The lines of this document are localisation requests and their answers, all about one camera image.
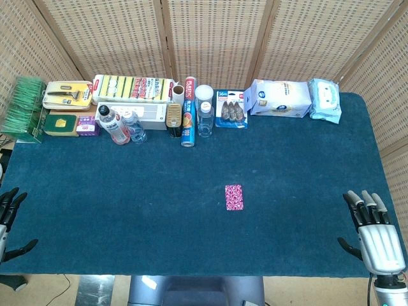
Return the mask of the white paper roll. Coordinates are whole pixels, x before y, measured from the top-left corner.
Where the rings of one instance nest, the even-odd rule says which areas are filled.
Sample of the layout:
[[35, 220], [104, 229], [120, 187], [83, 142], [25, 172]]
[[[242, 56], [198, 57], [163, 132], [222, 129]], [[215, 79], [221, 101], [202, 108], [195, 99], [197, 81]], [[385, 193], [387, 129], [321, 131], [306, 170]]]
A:
[[175, 85], [172, 88], [172, 101], [176, 104], [184, 104], [184, 87], [182, 85]]

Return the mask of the woven rattan folding screen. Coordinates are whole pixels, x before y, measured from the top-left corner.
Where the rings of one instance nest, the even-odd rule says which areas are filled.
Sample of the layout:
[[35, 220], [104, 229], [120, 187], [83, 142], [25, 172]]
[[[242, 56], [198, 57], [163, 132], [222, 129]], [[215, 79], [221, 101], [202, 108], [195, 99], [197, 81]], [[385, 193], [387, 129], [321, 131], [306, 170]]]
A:
[[408, 240], [408, 0], [0, 0], [0, 116], [15, 78], [333, 80], [369, 110]]

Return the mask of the pink drink bottle black cap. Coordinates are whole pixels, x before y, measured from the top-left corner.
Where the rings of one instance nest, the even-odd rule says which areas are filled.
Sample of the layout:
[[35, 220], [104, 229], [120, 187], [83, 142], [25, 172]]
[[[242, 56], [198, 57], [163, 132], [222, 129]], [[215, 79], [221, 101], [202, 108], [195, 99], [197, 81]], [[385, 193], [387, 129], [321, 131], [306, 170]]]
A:
[[124, 145], [130, 141], [130, 134], [123, 124], [119, 113], [106, 105], [98, 107], [99, 124], [107, 131], [117, 145]]

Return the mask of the yellow sponge multipack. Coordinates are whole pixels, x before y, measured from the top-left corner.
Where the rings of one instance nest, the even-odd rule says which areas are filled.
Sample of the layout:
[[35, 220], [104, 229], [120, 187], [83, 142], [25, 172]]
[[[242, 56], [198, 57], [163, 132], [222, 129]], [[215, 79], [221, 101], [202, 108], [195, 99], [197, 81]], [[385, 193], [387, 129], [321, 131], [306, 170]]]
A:
[[169, 78], [96, 75], [92, 99], [95, 103], [169, 103], [174, 85]]

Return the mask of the small purple box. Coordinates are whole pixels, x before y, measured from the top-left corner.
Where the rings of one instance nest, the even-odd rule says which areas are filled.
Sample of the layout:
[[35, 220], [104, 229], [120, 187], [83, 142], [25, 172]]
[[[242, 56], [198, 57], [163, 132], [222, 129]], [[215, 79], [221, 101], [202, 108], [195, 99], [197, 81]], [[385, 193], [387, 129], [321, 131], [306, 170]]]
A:
[[99, 126], [94, 116], [79, 116], [76, 125], [76, 133], [79, 136], [98, 136]]

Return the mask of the long white box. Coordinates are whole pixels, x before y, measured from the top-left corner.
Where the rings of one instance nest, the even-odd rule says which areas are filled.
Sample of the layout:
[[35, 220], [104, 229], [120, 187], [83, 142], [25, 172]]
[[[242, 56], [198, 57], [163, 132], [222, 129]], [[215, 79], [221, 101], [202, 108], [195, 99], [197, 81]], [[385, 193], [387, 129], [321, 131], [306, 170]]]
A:
[[137, 114], [144, 129], [166, 130], [166, 103], [114, 103], [99, 102], [95, 114], [95, 121], [99, 124], [100, 113], [98, 107], [106, 105], [109, 109], [115, 110], [123, 116], [126, 112]]

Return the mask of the green tea bag box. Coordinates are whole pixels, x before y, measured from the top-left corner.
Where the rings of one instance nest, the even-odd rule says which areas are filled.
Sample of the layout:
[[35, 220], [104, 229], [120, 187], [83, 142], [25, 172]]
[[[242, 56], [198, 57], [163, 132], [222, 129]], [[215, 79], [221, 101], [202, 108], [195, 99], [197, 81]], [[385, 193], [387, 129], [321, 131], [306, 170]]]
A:
[[0, 120], [0, 133], [25, 143], [41, 143], [48, 115], [43, 107], [45, 89], [42, 79], [19, 76], [5, 116]]

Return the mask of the light blue wet wipes pack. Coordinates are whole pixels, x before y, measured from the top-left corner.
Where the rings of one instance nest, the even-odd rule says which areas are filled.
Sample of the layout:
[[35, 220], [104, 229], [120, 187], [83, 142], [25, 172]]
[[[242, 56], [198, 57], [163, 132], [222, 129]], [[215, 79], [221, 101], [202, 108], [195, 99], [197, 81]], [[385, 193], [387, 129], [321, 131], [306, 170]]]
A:
[[309, 117], [315, 120], [325, 120], [339, 124], [342, 115], [338, 84], [313, 78], [308, 82], [312, 106]]

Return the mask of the tall clear bottle white cap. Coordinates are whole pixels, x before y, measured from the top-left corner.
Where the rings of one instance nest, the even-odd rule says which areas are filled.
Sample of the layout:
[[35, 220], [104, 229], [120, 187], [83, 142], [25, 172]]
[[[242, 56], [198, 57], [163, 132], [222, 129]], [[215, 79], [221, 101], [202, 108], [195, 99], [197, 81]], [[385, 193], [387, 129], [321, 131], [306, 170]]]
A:
[[199, 85], [194, 93], [198, 134], [204, 138], [210, 137], [214, 125], [214, 107], [212, 106], [214, 90], [209, 85]]

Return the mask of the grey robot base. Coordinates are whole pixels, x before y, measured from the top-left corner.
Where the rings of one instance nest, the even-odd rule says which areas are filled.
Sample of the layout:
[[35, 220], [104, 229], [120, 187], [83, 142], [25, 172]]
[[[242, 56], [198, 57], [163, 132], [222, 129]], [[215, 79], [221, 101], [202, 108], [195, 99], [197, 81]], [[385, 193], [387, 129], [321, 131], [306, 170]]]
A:
[[133, 275], [127, 306], [266, 306], [262, 276]]

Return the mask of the blue plastic wrap roll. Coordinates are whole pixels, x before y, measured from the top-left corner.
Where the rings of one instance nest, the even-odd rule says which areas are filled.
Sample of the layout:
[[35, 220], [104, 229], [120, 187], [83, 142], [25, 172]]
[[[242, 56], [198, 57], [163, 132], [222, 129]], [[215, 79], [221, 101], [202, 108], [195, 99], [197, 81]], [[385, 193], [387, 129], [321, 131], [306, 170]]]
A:
[[182, 135], [181, 146], [193, 147], [195, 143], [195, 124], [196, 124], [196, 107], [195, 107], [195, 88], [196, 79], [188, 76], [184, 86], [184, 104], [182, 117]]

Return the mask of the pink patterned packet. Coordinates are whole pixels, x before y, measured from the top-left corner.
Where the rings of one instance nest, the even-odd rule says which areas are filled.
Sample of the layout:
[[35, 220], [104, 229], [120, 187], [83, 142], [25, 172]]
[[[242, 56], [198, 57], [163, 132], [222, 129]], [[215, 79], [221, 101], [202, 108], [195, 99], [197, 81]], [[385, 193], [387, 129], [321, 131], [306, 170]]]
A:
[[225, 186], [226, 210], [243, 210], [244, 198], [242, 186], [239, 184]]

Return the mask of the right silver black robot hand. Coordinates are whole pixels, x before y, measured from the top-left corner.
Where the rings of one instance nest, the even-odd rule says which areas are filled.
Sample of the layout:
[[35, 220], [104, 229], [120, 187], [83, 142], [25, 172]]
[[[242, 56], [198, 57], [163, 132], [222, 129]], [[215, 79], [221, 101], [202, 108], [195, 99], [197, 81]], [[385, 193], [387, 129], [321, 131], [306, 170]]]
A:
[[343, 250], [361, 260], [374, 275], [401, 274], [406, 268], [402, 247], [381, 197], [366, 190], [361, 195], [349, 190], [343, 198], [360, 244], [357, 249], [339, 237], [337, 241]]

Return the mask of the brown cardboard box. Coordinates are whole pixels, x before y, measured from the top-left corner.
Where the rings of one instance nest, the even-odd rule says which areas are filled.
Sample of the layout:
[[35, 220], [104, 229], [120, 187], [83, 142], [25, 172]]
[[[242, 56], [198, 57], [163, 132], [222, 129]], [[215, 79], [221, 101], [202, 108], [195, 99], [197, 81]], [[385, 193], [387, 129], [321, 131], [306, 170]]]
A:
[[75, 115], [79, 116], [95, 116], [97, 110], [96, 105], [91, 105], [87, 110], [51, 110], [50, 115]]

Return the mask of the steel floor plate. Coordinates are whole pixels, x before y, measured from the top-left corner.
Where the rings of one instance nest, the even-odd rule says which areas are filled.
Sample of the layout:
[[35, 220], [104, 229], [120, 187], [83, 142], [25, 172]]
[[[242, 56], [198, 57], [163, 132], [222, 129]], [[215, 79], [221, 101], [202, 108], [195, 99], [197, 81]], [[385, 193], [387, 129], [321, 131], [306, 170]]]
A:
[[110, 306], [114, 275], [81, 275], [75, 306]]

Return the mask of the blue hooks blister pack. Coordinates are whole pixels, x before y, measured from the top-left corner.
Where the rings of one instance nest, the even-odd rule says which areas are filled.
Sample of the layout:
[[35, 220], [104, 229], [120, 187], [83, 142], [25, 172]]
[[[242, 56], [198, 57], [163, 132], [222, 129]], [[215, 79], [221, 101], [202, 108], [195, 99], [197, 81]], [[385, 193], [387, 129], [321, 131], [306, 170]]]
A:
[[247, 129], [247, 112], [244, 110], [242, 91], [217, 91], [215, 125], [219, 128]]

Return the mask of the razor in yellow blister pack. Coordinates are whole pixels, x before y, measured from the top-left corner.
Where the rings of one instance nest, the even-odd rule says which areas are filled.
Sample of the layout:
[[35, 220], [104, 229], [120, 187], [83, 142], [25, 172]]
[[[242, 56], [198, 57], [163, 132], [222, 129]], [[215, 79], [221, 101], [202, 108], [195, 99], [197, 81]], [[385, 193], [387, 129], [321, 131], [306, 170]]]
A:
[[92, 104], [92, 82], [53, 81], [43, 91], [42, 105], [49, 110], [88, 110]]

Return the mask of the dark teal felt table cover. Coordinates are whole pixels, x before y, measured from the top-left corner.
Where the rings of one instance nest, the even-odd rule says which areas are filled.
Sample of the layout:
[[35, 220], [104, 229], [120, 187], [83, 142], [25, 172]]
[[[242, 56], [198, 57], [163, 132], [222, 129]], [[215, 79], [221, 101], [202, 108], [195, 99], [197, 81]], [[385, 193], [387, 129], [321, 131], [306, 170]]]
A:
[[[343, 194], [377, 193], [397, 222], [364, 100], [340, 96], [339, 124], [252, 116], [193, 147], [47, 136], [14, 146], [1, 186], [27, 193], [7, 246], [36, 247], [0, 273], [365, 277]], [[226, 210], [225, 186], [244, 209]]]

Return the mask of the black equipment beside table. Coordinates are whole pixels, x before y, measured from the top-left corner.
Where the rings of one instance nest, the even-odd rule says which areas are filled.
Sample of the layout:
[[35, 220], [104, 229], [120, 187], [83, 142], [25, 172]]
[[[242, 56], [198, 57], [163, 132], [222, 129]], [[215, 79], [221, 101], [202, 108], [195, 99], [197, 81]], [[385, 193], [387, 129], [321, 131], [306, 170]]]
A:
[[6, 172], [14, 145], [14, 140], [0, 133], [0, 170], [2, 173]]

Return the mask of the white purple tissue pack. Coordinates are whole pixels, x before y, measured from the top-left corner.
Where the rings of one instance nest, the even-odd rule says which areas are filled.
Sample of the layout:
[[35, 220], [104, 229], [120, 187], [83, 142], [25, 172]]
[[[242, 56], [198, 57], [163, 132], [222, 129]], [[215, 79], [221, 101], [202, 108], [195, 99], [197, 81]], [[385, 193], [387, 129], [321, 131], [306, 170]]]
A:
[[244, 111], [251, 115], [303, 118], [311, 105], [307, 82], [254, 79], [244, 91]]

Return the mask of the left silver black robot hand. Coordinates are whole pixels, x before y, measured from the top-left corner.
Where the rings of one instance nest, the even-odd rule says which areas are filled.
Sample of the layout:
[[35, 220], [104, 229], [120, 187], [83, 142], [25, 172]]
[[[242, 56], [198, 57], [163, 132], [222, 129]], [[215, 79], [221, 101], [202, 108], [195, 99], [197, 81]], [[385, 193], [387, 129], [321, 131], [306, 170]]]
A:
[[38, 239], [33, 239], [19, 249], [6, 251], [8, 235], [16, 218], [17, 211], [20, 204], [27, 197], [27, 193], [22, 193], [14, 198], [18, 192], [19, 188], [15, 187], [11, 191], [0, 195], [0, 264], [28, 253], [38, 243]]

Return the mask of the black caster base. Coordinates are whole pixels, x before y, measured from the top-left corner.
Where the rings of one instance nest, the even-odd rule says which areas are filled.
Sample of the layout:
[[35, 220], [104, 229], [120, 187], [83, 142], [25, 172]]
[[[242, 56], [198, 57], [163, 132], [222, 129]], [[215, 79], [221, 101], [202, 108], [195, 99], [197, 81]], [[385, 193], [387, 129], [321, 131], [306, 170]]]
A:
[[27, 280], [21, 275], [0, 275], [0, 284], [4, 284], [14, 291], [20, 291], [27, 285]]

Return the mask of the small clear water bottle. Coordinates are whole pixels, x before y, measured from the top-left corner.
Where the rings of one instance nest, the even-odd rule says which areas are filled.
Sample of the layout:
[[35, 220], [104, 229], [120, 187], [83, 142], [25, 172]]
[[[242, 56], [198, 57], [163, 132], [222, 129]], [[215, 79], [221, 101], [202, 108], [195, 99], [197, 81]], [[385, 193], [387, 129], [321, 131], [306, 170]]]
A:
[[137, 116], [137, 114], [132, 111], [126, 111], [122, 116], [122, 121], [129, 131], [130, 138], [136, 144], [142, 144], [147, 141], [146, 132]]

